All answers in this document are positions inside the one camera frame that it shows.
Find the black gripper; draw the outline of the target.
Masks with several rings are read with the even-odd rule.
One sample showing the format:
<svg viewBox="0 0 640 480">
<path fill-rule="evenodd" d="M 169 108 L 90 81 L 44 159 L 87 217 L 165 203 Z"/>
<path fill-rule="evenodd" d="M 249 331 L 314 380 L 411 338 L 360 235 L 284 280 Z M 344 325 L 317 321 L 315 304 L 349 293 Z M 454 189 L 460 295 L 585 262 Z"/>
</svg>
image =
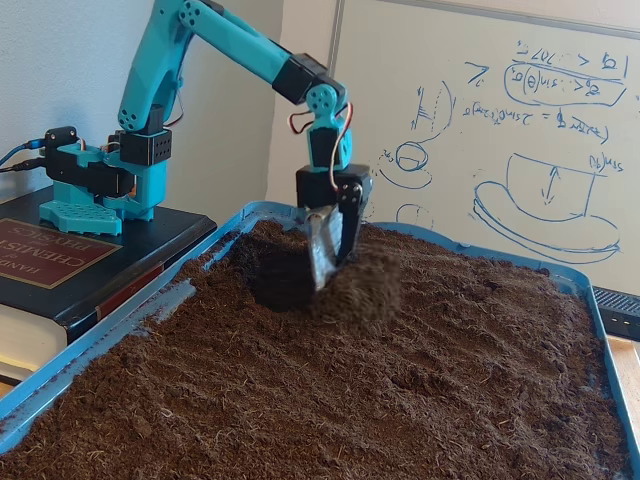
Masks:
<svg viewBox="0 0 640 480">
<path fill-rule="evenodd" d="M 327 285 L 354 250 L 372 186 L 367 165 L 351 164 L 332 179 L 329 172 L 313 172 L 310 166 L 296 172 L 297 207 L 312 209 L 305 228 L 316 290 Z"/>
</svg>

